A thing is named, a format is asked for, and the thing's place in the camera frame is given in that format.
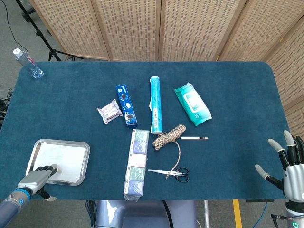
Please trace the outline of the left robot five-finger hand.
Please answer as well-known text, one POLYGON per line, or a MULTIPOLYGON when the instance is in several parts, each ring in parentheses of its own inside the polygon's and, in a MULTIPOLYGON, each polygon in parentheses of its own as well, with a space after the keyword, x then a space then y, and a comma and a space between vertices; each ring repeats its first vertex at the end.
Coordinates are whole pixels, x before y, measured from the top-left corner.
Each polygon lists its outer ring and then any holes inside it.
POLYGON ((52 202, 57 198, 51 196, 44 189, 48 180, 58 172, 58 166, 53 164, 51 166, 38 167, 34 171, 28 173, 17 186, 17 189, 26 190, 30 196, 40 195, 44 200, 52 202))

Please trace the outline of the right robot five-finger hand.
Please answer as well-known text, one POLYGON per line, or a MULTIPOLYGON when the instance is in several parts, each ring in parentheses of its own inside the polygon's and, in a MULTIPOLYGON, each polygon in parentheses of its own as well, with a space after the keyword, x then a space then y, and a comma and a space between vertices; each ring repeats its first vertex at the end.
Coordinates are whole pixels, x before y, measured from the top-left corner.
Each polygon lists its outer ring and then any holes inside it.
POLYGON ((284 131, 287 149, 277 141, 268 139, 268 143, 277 152, 283 168, 283 179, 278 180, 258 164, 256 171, 266 181, 283 191, 284 196, 292 202, 304 201, 304 141, 300 136, 294 137, 289 131, 284 131))

